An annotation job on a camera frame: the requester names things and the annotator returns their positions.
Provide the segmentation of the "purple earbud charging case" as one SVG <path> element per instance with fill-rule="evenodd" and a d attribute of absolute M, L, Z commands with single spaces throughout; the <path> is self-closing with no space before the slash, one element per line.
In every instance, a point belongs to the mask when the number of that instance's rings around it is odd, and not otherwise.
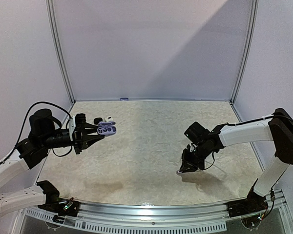
<path fill-rule="evenodd" d="M 108 122 L 99 122 L 97 125 L 97 133 L 102 136 L 111 136 L 117 133 L 116 122 L 108 121 Z"/>

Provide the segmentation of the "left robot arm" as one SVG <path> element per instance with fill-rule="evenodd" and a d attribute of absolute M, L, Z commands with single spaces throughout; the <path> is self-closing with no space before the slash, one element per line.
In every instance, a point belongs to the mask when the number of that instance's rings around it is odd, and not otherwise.
<path fill-rule="evenodd" d="M 108 135 L 116 133 L 114 121 L 97 118 L 87 123 L 83 113 L 71 116 L 65 128 L 50 109 L 37 110 L 29 118 L 30 133 L 18 141 L 10 153 L 0 161 L 0 188 L 23 172 L 36 167 L 49 151 L 69 147 L 76 154 L 89 148 Z M 76 217 L 80 203 L 64 199 L 49 181 L 43 180 L 22 190 L 0 193 L 0 217 L 30 206 L 38 206 L 59 216 Z"/>

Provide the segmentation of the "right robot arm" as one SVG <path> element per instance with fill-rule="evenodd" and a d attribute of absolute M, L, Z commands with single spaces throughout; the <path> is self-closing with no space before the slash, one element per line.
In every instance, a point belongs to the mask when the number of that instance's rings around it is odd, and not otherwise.
<path fill-rule="evenodd" d="M 293 119 L 283 108 L 277 108 L 271 115 L 258 119 L 220 124 L 211 131 L 194 122 L 184 135 L 190 144 L 182 152 L 179 174 L 206 170 L 205 160 L 208 156 L 232 145 L 259 141 L 274 143 L 273 159 L 243 201 L 243 209 L 248 213 L 261 206 L 262 198 L 293 165 Z"/>

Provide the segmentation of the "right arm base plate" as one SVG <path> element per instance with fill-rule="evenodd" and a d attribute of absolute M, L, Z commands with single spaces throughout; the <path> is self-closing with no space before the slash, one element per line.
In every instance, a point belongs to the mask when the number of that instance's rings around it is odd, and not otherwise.
<path fill-rule="evenodd" d="M 229 201 L 225 203 L 229 217 L 238 217 L 243 215 L 250 215 L 253 213 L 260 213 L 257 219 L 264 219 L 274 209 L 275 200 L 272 199 L 272 204 L 269 206 L 266 199 L 261 200 L 259 203 L 245 199 L 239 199 L 235 201 Z"/>

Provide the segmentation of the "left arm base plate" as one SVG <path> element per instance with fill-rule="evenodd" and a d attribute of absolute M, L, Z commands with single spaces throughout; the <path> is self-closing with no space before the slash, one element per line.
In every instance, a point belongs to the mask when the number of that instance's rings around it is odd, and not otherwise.
<path fill-rule="evenodd" d="M 72 199 L 60 199 L 57 202 L 38 205 L 38 208 L 56 213 L 58 216 L 77 217 L 81 203 Z"/>

